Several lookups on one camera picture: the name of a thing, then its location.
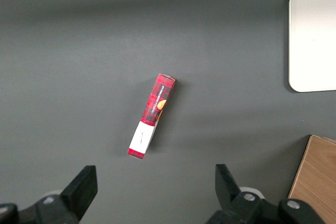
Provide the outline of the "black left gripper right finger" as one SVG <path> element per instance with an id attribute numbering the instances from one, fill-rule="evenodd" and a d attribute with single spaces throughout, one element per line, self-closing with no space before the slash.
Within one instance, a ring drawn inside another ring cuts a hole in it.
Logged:
<path id="1" fill-rule="evenodd" d="M 207 223 L 324 223 L 302 200 L 286 198 L 273 205 L 257 190 L 242 190 L 225 164 L 215 167 L 215 191 L 221 210 Z"/>

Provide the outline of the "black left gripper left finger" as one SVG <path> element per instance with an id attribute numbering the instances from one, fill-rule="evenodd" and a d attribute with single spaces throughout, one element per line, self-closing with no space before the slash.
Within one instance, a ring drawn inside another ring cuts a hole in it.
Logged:
<path id="1" fill-rule="evenodd" d="M 1 204 L 1 223 L 79 223 L 97 192 L 96 167 L 87 165 L 64 190 L 49 192 L 26 209 Z"/>

